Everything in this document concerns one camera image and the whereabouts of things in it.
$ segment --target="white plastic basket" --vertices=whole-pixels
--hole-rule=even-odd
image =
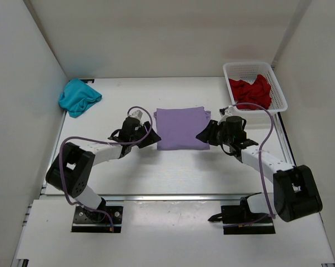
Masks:
[[[232,88],[229,83],[229,79],[233,80],[243,80],[248,83],[253,83],[258,74],[261,74],[267,82],[271,85],[270,96],[272,98],[271,105],[268,111],[274,115],[277,112],[285,111],[288,107],[286,99],[284,98],[281,87],[278,84],[278,81],[271,69],[270,64],[266,62],[235,62],[235,63],[226,63],[223,66],[225,79],[227,81],[227,86],[230,94],[230,98],[233,104],[236,103]],[[239,114],[240,116],[250,115],[265,115],[263,110],[239,110],[236,107],[234,108],[235,114]]]

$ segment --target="white table surface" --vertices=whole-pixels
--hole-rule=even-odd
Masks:
[[[142,106],[151,114],[156,108],[204,106],[212,112],[212,119],[219,120],[219,109],[231,103],[223,77],[96,79],[90,86],[103,95],[102,100],[78,118],[66,115],[59,144],[73,135],[105,140],[121,127],[131,106]],[[251,122],[248,137],[261,143],[268,127]],[[275,131],[264,149],[284,160]],[[272,184],[266,182],[272,192]],[[209,151],[158,151],[156,144],[95,166],[88,184],[101,195],[237,194],[261,190],[259,173],[226,156],[220,147]],[[47,185],[45,194],[62,192]]]
[[[322,221],[279,217],[273,235],[223,235],[219,201],[125,201],[120,234],[71,233],[74,207],[36,200],[17,254],[28,267],[321,267],[334,258]]]

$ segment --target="folded towel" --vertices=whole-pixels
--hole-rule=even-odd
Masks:
[[[192,107],[176,110],[158,108],[154,113],[157,134],[161,141],[158,150],[195,149],[208,150],[209,144],[196,139],[196,135],[206,128],[211,112],[204,107]]]
[[[102,99],[102,95],[79,79],[73,79],[66,84],[58,100],[61,108],[68,111],[71,117],[78,117],[95,103]]]

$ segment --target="teal cloth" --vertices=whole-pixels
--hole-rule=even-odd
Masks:
[[[76,118],[101,99],[102,95],[96,90],[79,79],[73,79],[66,84],[58,103],[71,117]]]

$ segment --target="black mounting plate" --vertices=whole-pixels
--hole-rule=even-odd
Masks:
[[[114,224],[114,233],[122,231],[123,207],[122,206],[106,206],[106,212],[110,214]],[[72,228],[73,233],[112,233],[108,218],[100,222],[90,220],[83,212],[83,208],[76,206],[74,211]]]
[[[240,205],[228,205],[222,206],[223,214],[223,225],[227,226],[230,224],[245,223],[241,221],[239,216],[234,216],[240,211]],[[273,221],[270,217],[255,222],[252,225],[246,225],[243,227],[224,227],[225,235],[264,235],[264,234],[275,234],[276,231],[273,226]]]

